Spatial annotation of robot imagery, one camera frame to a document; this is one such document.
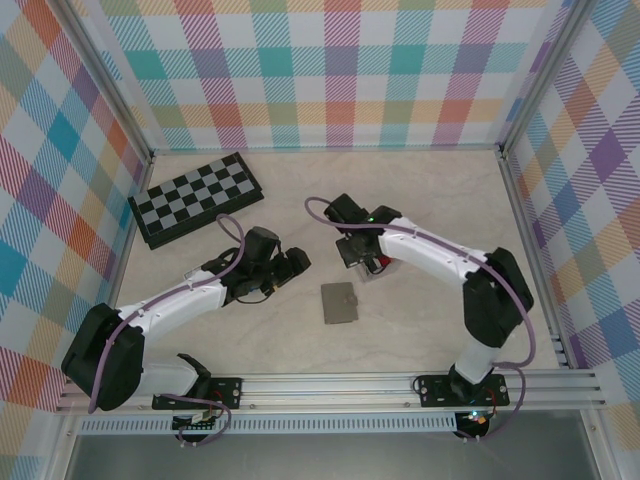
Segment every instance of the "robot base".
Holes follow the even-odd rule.
[[[487,375],[478,393],[469,401],[462,401],[451,389],[450,375],[420,375],[413,382],[422,407],[505,407],[509,392],[503,375]]]

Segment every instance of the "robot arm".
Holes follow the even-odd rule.
[[[105,304],[93,307],[62,361],[62,371],[91,395],[107,339],[125,319],[136,315],[111,346],[97,406],[112,410],[134,393],[207,398],[211,375],[196,360],[180,354],[173,363],[152,363],[144,359],[144,348],[178,326],[223,308],[251,291],[260,290],[269,296],[311,265],[299,248],[282,252],[277,235],[265,228],[252,228],[244,240],[244,253],[236,267],[216,281],[209,282],[230,266],[237,248],[223,252],[189,272],[185,281],[147,300],[119,309]]]
[[[513,255],[502,248],[485,253],[457,245],[421,229],[389,207],[381,206],[369,213],[346,194],[331,202],[324,213],[335,223],[387,224],[405,229],[337,227],[345,235],[336,245],[347,268],[363,263],[370,273],[375,273],[376,265],[391,258],[411,263],[455,288],[462,287],[464,321],[470,337],[449,371],[449,387],[462,403],[472,402],[483,389],[500,349],[522,322],[522,317],[506,291],[469,257],[484,262],[505,278],[529,311],[533,297]],[[436,239],[440,245],[421,238],[419,232]],[[467,257],[453,253],[446,246],[466,253]]]

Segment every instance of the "colorful plaid pattern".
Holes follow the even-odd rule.
[[[174,150],[493,144],[538,21],[559,6],[102,0],[100,22],[74,4],[150,144]]]
[[[525,80],[522,83],[522,86],[520,87],[520,91],[518,92],[518,96],[516,97],[515,102],[513,102],[513,105],[511,106],[511,110],[509,110],[509,115],[507,115],[507,120],[502,126],[502,130],[500,131],[500,135],[498,136],[497,143],[504,143],[504,140],[509,132],[509,128],[511,128],[511,125],[513,124],[514,119],[520,112],[520,107],[522,106],[522,102],[524,101],[525,98],[527,98],[527,95],[529,95],[529,92],[531,91],[533,84],[538,78],[538,74],[540,73],[540,68],[545,64],[547,60],[547,56],[551,52],[553,45],[556,39],[558,38],[558,34],[562,30],[562,27],[564,26],[564,22],[567,19],[567,16],[569,15],[569,11],[571,10],[571,7],[573,7],[574,3],[575,3],[575,0],[562,1],[562,6],[560,7],[560,10],[558,10],[558,13],[556,14],[556,18],[553,20],[553,24],[551,25],[551,28],[547,32],[547,36],[545,37],[544,42],[542,43],[542,46],[540,47],[540,50],[536,55],[536,59],[531,64],[531,68],[529,69],[529,72],[527,73],[527,76],[525,77]]]
[[[619,440],[618,457],[636,465],[640,459],[638,25],[637,0],[598,3],[511,157],[578,363],[602,374],[614,405],[611,419]]]
[[[44,0],[0,15],[0,478],[35,478],[86,311],[107,298],[143,163]]]

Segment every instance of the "small gray plate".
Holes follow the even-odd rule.
[[[353,284],[325,283],[320,286],[324,323],[350,323],[358,319],[358,297],[353,291]]]

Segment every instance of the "black and white checkered board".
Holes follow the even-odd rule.
[[[238,153],[211,162],[129,198],[151,249],[263,199],[262,188]]]

